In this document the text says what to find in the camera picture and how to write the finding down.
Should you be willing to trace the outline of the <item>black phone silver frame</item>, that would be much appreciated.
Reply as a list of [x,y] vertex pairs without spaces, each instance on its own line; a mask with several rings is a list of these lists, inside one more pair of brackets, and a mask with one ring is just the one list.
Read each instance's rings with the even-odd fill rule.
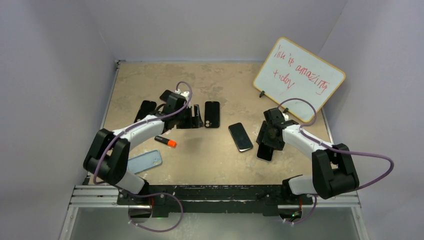
[[274,148],[261,143],[258,146],[256,157],[259,160],[271,162],[273,159]]

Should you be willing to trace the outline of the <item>large black phone case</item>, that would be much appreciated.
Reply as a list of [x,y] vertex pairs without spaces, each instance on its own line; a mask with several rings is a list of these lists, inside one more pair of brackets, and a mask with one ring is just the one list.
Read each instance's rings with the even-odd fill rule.
[[217,129],[220,127],[220,103],[218,101],[206,101],[204,105],[205,127]]

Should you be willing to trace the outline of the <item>black phone dark frame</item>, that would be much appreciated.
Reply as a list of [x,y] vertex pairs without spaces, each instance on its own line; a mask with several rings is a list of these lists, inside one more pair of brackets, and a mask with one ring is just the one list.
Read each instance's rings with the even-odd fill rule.
[[241,122],[228,126],[231,137],[239,152],[245,152],[253,148],[253,144]]

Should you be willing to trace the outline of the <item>light blue phone case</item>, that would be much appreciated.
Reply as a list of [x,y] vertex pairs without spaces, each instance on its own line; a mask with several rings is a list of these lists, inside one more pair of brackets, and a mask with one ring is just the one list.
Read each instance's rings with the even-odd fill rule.
[[152,168],[158,167],[163,163],[161,154],[158,150],[145,152],[128,160],[127,168],[130,172],[138,174]]

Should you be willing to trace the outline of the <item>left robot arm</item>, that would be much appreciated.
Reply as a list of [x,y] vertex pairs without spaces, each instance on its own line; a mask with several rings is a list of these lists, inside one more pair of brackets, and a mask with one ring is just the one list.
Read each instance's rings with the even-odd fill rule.
[[93,183],[119,187],[129,192],[136,204],[146,203],[149,183],[129,170],[130,151],[186,122],[189,118],[185,112],[190,108],[192,96],[191,91],[171,92],[161,111],[153,111],[121,129],[100,129],[83,162],[83,168],[93,175]]

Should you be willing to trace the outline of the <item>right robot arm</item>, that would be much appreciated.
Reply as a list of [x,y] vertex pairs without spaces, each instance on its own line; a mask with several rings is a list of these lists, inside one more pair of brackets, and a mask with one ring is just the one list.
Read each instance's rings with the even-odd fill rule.
[[345,144],[314,142],[302,134],[298,122],[289,120],[278,108],[266,110],[263,115],[256,138],[258,159],[270,162],[275,151],[282,151],[289,144],[311,161],[310,176],[297,175],[282,181],[280,196],[284,202],[292,204],[300,195],[308,194],[329,199],[359,187],[359,177]]

